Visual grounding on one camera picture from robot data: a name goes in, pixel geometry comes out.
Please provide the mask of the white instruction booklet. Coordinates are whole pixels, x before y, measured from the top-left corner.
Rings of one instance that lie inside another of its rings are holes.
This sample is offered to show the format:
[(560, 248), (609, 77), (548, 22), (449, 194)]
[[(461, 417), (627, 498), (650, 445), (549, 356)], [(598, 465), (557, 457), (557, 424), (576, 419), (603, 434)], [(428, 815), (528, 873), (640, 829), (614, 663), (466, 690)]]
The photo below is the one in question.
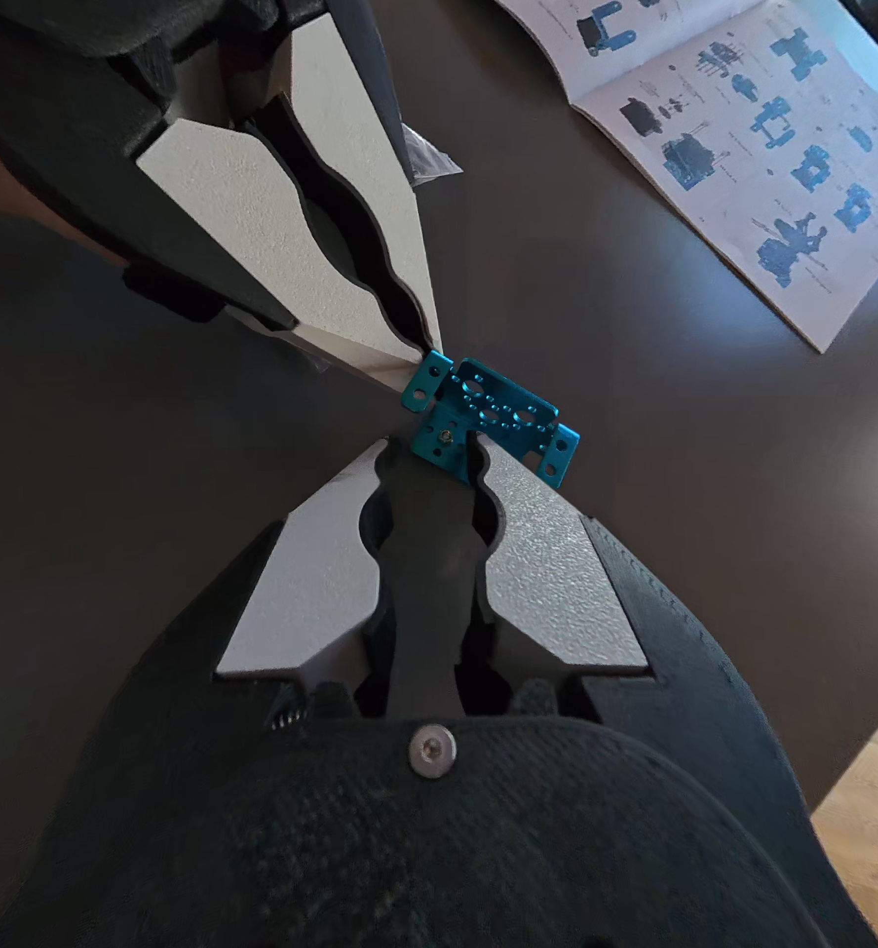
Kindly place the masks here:
[(840, 2), (499, 2), (817, 352), (878, 281), (878, 47)]

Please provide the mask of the blue metal bracket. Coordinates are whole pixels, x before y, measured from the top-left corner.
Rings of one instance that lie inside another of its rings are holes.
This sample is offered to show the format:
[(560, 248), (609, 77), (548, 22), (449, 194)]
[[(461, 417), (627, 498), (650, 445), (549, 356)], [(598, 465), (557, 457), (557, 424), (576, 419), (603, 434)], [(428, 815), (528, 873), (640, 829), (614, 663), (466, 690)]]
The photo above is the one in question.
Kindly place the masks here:
[[(457, 365), (431, 351), (402, 392), (401, 403), (422, 415), (411, 451), (457, 479), (468, 482), (469, 436), (486, 436), (517, 462), (538, 456), (535, 475), (558, 488), (580, 441), (559, 421), (558, 409), (505, 375), (465, 358)], [(455, 442), (443, 446), (438, 432), (450, 429)]]

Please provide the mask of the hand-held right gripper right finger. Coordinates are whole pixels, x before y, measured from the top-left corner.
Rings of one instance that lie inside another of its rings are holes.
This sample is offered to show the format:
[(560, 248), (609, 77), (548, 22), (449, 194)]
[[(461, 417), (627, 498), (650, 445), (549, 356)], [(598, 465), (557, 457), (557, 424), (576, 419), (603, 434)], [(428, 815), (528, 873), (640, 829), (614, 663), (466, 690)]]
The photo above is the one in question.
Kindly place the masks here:
[(583, 515), (484, 434), (470, 437), (477, 567), (469, 648), (500, 676), (641, 676), (648, 660)]

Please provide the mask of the clear plastic screw bag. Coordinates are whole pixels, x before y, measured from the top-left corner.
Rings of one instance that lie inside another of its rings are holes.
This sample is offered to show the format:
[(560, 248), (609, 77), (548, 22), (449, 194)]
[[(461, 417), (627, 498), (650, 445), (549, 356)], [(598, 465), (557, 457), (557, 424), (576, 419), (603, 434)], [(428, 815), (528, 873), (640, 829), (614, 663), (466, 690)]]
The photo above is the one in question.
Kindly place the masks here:
[(409, 158), (412, 188), (463, 173), (463, 169), (448, 154), (437, 149), (409, 125), (403, 123), (402, 131)]

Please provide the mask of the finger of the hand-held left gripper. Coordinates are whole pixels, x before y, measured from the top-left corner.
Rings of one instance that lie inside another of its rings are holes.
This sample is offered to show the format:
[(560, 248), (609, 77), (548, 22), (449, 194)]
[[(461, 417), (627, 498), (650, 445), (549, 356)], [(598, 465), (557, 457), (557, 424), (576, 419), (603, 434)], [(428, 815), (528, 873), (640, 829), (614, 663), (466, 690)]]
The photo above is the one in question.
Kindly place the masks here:
[(294, 179), (255, 136), (178, 119), (137, 167), (265, 289), (292, 329), (263, 329), (398, 394), (422, 356), (311, 231)]
[(412, 167), (385, 49), (368, 8), (288, 8), (284, 95), (318, 170), (314, 200), (390, 330), (443, 350)]

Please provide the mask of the person's left hand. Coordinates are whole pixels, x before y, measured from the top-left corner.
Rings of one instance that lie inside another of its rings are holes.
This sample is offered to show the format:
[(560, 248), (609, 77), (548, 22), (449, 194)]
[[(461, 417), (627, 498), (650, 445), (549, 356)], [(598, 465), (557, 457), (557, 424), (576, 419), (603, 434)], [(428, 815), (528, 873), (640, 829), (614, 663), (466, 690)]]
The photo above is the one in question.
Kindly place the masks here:
[(96, 243), (67, 223), (35, 197), (8, 170), (0, 159), (0, 216), (28, 220), (101, 256), (109, 264), (123, 268), (128, 262)]

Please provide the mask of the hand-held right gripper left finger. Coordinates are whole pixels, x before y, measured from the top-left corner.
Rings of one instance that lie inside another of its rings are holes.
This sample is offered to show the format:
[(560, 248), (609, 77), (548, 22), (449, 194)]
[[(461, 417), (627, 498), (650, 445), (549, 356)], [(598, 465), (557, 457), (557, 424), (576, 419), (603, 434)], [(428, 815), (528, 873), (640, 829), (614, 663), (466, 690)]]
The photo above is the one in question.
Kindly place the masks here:
[(364, 680), (385, 615), (381, 438), (292, 511), (215, 669), (225, 680)]

